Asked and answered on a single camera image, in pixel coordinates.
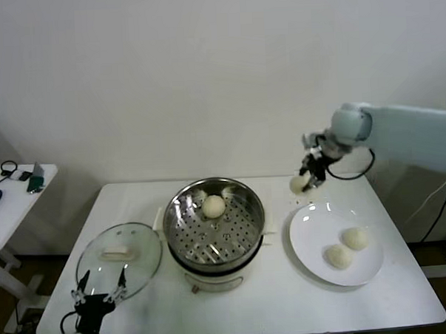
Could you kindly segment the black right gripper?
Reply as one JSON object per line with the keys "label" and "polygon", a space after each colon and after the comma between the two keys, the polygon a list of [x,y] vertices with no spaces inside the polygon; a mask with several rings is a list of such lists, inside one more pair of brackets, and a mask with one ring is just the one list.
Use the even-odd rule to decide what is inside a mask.
{"label": "black right gripper", "polygon": [[308,153],[302,160],[299,175],[305,179],[304,191],[318,188],[325,180],[325,156],[321,151]]}

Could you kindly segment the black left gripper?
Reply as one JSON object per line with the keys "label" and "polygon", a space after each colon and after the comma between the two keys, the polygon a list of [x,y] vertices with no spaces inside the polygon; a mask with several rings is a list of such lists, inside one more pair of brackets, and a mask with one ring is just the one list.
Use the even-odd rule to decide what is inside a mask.
{"label": "black left gripper", "polygon": [[99,333],[104,316],[112,313],[115,303],[121,302],[126,297],[126,275],[125,268],[121,269],[117,286],[109,294],[98,294],[87,296],[85,287],[89,280],[89,270],[77,282],[77,287],[72,290],[75,311],[79,316],[77,331],[79,333]]}

